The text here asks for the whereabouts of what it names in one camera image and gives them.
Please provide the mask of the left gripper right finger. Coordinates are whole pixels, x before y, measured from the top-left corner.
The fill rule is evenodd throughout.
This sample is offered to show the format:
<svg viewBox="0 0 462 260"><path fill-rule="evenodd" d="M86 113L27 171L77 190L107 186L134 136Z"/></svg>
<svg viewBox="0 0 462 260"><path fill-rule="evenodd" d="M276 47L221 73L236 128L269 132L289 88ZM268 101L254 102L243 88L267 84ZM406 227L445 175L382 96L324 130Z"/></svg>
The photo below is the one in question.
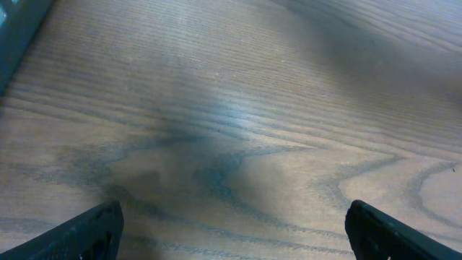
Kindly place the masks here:
<svg viewBox="0 0 462 260"><path fill-rule="evenodd" d="M357 260L461 260L461 253L361 200L351 203L344 224Z"/></svg>

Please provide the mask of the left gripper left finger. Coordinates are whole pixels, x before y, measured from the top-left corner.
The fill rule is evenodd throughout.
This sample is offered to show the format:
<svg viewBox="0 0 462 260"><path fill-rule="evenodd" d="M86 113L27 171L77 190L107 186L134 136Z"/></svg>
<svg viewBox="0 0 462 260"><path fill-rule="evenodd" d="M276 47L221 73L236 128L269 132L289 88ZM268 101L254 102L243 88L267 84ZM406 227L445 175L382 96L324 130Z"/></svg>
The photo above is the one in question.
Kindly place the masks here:
<svg viewBox="0 0 462 260"><path fill-rule="evenodd" d="M107 201L26 243L1 260L116 260L124 220L119 201Z"/></svg>

